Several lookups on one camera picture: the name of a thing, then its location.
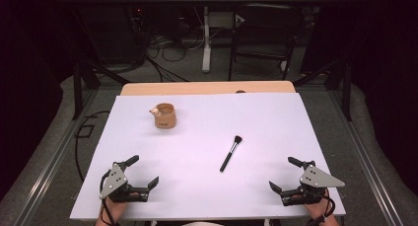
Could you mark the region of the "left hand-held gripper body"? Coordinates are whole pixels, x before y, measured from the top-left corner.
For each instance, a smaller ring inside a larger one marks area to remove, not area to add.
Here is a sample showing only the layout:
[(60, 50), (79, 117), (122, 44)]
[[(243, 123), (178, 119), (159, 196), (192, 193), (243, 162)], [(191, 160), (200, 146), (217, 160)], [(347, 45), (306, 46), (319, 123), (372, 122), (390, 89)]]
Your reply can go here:
[(107, 197), (113, 202), (147, 202), (150, 190), (148, 188), (135, 188), (128, 183), (124, 174), (131, 166), (129, 162), (114, 163), (108, 170), (100, 185), (100, 200)]

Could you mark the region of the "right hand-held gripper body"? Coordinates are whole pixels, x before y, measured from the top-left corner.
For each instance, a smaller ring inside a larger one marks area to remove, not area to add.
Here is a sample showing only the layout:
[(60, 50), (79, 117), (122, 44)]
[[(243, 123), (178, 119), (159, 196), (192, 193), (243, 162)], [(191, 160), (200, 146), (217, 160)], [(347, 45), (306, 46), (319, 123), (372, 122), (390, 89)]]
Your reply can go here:
[(300, 185), (279, 194), (284, 206), (318, 203), (328, 188), (345, 186), (344, 182), (319, 169), (314, 161), (305, 162), (303, 169), (304, 172), (299, 177)]

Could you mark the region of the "person's left hand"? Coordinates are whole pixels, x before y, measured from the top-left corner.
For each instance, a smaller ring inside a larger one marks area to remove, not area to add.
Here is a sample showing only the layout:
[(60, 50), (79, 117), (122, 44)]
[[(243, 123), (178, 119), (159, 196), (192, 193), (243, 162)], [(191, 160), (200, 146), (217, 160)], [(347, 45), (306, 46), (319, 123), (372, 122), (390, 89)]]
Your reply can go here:
[(105, 204), (108, 213), (104, 213), (104, 220), (112, 219), (114, 222), (117, 222), (122, 217), (125, 210), (130, 206), (130, 202), (114, 202), (109, 197), (105, 199)]

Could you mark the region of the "person's right hand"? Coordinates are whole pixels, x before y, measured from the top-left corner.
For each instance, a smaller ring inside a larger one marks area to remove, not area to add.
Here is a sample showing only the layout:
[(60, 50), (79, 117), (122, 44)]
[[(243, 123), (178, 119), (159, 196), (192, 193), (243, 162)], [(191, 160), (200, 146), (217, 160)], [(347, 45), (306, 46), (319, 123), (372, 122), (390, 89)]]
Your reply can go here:
[(328, 210), (328, 200), (322, 198), (318, 203), (305, 204), (304, 208), (308, 211), (311, 219), (318, 219), (323, 216)]

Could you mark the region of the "brown cup with animal figure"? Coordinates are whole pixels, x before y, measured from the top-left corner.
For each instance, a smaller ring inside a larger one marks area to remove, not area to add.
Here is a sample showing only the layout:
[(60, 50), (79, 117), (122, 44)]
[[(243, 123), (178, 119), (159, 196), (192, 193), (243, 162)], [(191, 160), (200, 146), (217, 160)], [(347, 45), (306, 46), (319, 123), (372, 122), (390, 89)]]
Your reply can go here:
[(172, 104), (158, 104), (150, 109), (149, 113), (154, 117), (155, 125), (160, 129), (170, 129), (176, 125), (176, 113)]

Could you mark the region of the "black makeup brush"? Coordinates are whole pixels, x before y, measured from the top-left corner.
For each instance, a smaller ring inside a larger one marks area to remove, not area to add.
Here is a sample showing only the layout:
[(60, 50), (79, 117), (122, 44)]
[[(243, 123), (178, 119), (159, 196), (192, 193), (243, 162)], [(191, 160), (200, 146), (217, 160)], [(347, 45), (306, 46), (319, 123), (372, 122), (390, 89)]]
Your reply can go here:
[(220, 172), (221, 172), (221, 173), (223, 173), (223, 172), (225, 171), (225, 169), (226, 169), (226, 167), (227, 167), (227, 165), (228, 165), (228, 163), (229, 163), (229, 161), (230, 161), (230, 159), (231, 159), (231, 157), (232, 157), (233, 153), (235, 152), (235, 150), (236, 150), (237, 146), (238, 146), (238, 145), (239, 145), (242, 141), (243, 141), (243, 139), (242, 139), (240, 136), (238, 136), (238, 135), (236, 135), (236, 136), (235, 136), (234, 143), (233, 143), (233, 145), (232, 145), (232, 147), (231, 147), (230, 151), (228, 152), (228, 154), (227, 154), (227, 156), (226, 156), (226, 158), (225, 158), (225, 160), (224, 160), (224, 162), (223, 162), (223, 164), (222, 164), (222, 166), (221, 166), (221, 168), (220, 168)]

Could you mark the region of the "white table cover board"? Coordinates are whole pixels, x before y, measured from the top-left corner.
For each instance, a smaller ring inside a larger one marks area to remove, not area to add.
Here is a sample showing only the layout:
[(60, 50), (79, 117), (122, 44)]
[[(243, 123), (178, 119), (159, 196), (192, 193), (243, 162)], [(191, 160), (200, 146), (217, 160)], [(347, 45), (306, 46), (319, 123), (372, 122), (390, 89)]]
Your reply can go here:
[[(172, 104), (176, 125), (160, 129), (149, 110)], [(235, 136), (237, 146), (225, 171), (220, 168)], [(71, 218), (99, 214), (99, 187), (114, 162), (134, 155), (128, 181), (158, 185), (147, 202), (130, 204), (128, 220), (210, 220), (290, 218), (306, 215), (284, 206), (269, 186), (299, 186), (302, 169), (288, 157), (328, 169), (301, 96), (297, 93), (119, 96), (109, 114)]]

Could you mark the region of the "wooden table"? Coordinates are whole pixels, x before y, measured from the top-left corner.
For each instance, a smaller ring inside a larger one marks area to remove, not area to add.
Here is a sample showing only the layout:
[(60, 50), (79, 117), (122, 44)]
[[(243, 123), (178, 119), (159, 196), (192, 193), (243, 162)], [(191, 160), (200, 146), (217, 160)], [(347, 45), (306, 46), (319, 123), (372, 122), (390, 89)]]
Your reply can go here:
[(290, 81), (226, 81), (129, 83), (122, 87), (121, 96), (205, 95), (234, 93), (295, 93)]

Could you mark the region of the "black chair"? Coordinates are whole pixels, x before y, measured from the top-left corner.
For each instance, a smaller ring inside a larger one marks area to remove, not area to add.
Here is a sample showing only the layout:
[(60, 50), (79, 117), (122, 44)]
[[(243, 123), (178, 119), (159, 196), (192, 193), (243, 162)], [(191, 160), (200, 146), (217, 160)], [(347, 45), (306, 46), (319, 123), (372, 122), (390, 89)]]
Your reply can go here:
[(237, 57), (275, 60), (287, 78), (304, 15), (287, 5), (249, 3), (233, 12), (229, 79)]

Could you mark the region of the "dark computer cabinet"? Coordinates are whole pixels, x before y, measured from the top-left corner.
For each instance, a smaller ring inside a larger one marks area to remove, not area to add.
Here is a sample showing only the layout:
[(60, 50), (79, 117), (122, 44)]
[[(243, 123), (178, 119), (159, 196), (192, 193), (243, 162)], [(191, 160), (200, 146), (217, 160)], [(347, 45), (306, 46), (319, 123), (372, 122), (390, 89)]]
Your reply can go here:
[(124, 7), (85, 6), (80, 7), (79, 12), (100, 62), (143, 62), (144, 54)]

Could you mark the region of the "white desk leg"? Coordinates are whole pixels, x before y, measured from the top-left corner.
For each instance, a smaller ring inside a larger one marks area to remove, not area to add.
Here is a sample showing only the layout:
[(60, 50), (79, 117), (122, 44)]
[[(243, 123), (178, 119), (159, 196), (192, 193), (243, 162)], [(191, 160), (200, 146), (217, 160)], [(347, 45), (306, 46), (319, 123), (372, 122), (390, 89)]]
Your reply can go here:
[(210, 72), (211, 62), (211, 43), (210, 43), (210, 28), (209, 28), (209, 10), (207, 7), (204, 8), (204, 49), (203, 49), (203, 60), (202, 60), (202, 72)]

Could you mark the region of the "aluminium floor rail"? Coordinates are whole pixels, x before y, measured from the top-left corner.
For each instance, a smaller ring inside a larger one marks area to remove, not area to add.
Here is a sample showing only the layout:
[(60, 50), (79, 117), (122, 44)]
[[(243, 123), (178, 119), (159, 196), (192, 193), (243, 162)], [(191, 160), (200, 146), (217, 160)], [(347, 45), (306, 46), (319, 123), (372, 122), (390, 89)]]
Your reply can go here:
[(56, 119), (18, 178), (14, 194), (24, 198), (15, 207), (10, 226), (91, 226), (72, 220), (71, 211), (103, 130), (106, 104), (98, 91), (84, 93), (84, 109), (72, 118), (72, 99), (65, 97)]
[(389, 197), (387, 188), (383, 185), (383, 181), (376, 171), (375, 166), (363, 144), (360, 135), (355, 128), (352, 121), (349, 121), (344, 114), (339, 95), (336, 91), (328, 92), (329, 99), (335, 106), (340, 119), (342, 120), (345, 128), (350, 135), (350, 138), (354, 144), (354, 152), (358, 159), (359, 165), (361, 166), (363, 173), (367, 179), (367, 182), (372, 190), (374, 198), (376, 199), (381, 212), (384, 216), (387, 226), (404, 226), (400, 215), (398, 214), (391, 198)]

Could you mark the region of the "black metal frame stand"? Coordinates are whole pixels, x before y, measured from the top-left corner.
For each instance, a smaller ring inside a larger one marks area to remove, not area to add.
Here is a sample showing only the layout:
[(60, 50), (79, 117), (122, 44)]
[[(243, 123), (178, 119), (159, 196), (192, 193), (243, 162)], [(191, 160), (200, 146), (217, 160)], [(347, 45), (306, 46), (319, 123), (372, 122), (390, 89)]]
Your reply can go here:
[(319, 74), (327, 71), (324, 82), (326, 90), (336, 90), (342, 85), (341, 110), (348, 121), (352, 120), (350, 113), (352, 65), (347, 58), (339, 58), (293, 82), (295, 87), (302, 86)]
[(103, 73), (106, 77), (116, 81), (121, 85), (128, 84), (129, 81), (116, 73), (108, 70), (104, 66), (85, 57), (78, 58), (73, 69), (73, 89), (74, 89), (74, 114), (73, 120), (77, 119), (83, 111), (83, 85), (90, 90), (96, 90), (101, 82), (96, 75), (96, 71)]

